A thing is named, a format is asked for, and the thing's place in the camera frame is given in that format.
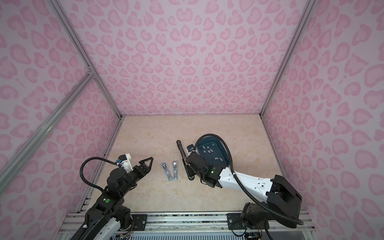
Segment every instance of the wire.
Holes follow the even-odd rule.
[[[232,155],[228,149],[228,146],[227,144],[224,142],[224,140],[217,136],[216,134],[213,134],[213,133],[208,133],[208,134],[204,134],[203,136],[201,136],[197,141],[196,141],[196,144],[194,146],[194,150],[196,151],[196,147],[197,147],[197,144],[199,143],[199,141],[207,136],[213,136],[213,137],[217,137],[221,142],[222,144],[224,145],[225,147],[225,150],[227,151],[228,153],[228,157],[229,157],[229,166],[230,166],[230,169],[231,169],[231,172],[233,174],[233,177],[235,178],[237,184],[240,186],[240,188],[245,192],[245,194],[252,200],[254,201],[257,205],[259,205],[260,207],[262,207],[263,209],[265,209],[266,211],[270,212],[272,215],[274,215],[275,217],[278,217],[278,218],[281,218],[285,221],[288,221],[288,222],[292,222],[294,224],[298,224],[298,225],[304,225],[304,222],[301,221],[300,219],[294,219],[292,217],[288,217],[287,215],[285,214],[281,214],[271,208],[269,208],[268,206],[265,206],[264,204],[262,204],[259,200],[257,200],[245,187],[244,185],[241,183],[241,181],[239,180],[239,178],[236,176],[235,174],[235,171],[233,169],[233,162],[232,162]]]
[[[137,183],[135,183],[135,186],[131,188],[129,191],[131,191],[132,189],[135,189],[136,187],[137,187]]]
[[[102,161],[104,161],[104,162],[107,162],[107,163],[110,163],[110,164],[113,164],[113,165],[116,165],[116,163],[115,163],[115,162],[111,162],[111,161],[109,161],[109,160],[107,160],[107,159],[105,159],[105,158],[102,158],[102,157],[90,157],[90,158],[88,158],[87,160],[85,160],[85,161],[83,162],[83,164],[81,165],[81,167],[80,167],[80,178],[83,180],[83,182],[85,182],[87,185],[89,185],[89,186],[91,186],[91,187],[94,187],[94,188],[96,188],[96,189],[99,189],[101,192],[103,192],[104,189],[103,189],[102,187],[99,187],[99,186],[97,186],[96,184],[93,184],[93,183],[89,182],[87,179],[85,179],[84,174],[83,174],[84,166],[85,166],[89,161],[91,161],[91,160],[93,160],[93,159],[102,160]]]
[[[135,221],[132,221],[132,228],[131,228],[131,230],[129,230],[129,232],[128,232],[129,234],[131,234],[134,227],[135,227]]]
[[[247,232],[247,228],[245,227],[245,230],[244,230],[244,232],[243,232],[241,235],[237,235],[237,234],[235,234],[235,232],[233,231],[233,229],[231,229],[231,231],[232,231],[232,233],[233,233],[235,236],[237,236],[237,237],[242,237],[242,236],[244,236],[244,234]]]
[[[260,229],[261,229],[260,236],[259,236],[259,238],[261,239],[263,237],[263,228],[262,228],[262,225],[260,223],[258,223],[258,225],[260,226]]]
[[[208,185],[208,184],[206,184],[206,183],[203,183],[203,181],[201,180],[201,178],[200,178],[200,182],[201,182],[202,184],[204,184],[204,185]]]
[[[273,240],[271,235],[269,234],[268,228],[267,228],[268,221],[264,221],[264,227],[265,227],[265,233],[269,237],[270,240]]]
[[[81,225],[81,233],[78,235],[77,237],[77,240],[79,240],[82,235],[85,233],[85,231],[87,230],[87,228],[89,227],[88,226],[88,221],[89,221],[89,212],[92,208],[88,209],[86,212],[85,212],[85,217],[84,217],[84,222],[83,224]]]

